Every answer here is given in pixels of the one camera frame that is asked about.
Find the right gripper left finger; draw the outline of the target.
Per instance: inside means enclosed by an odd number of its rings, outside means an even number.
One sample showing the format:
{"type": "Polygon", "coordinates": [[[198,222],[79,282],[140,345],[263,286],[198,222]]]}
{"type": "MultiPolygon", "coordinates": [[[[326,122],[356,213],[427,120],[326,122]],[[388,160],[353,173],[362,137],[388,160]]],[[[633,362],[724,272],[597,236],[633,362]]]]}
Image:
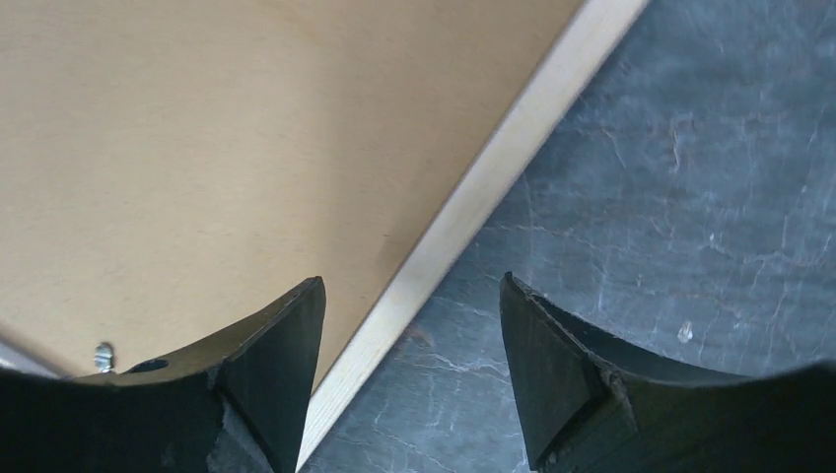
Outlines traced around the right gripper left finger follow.
{"type": "Polygon", "coordinates": [[[325,285],[122,373],[1,372],[5,472],[293,472],[325,285]]]}

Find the white wooden picture frame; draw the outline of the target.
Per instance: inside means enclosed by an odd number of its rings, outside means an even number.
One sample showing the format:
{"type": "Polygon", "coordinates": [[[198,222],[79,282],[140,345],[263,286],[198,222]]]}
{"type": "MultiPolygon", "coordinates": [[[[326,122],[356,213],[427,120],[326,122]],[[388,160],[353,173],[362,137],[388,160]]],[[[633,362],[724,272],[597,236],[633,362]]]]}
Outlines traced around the white wooden picture frame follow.
{"type": "Polygon", "coordinates": [[[644,8],[3,2],[3,364],[127,368],[320,276],[307,460],[644,8]]]}

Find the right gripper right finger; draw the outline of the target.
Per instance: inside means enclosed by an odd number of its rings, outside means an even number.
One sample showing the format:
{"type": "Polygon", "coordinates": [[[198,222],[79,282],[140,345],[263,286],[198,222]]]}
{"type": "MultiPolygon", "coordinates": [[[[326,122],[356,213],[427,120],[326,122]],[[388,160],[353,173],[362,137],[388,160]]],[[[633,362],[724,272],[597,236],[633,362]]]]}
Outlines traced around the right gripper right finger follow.
{"type": "Polygon", "coordinates": [[[688,365],[568,312],[512,274],[502,336],[535,472],[831,472],[835,365],[766,376],[688,365]]]}

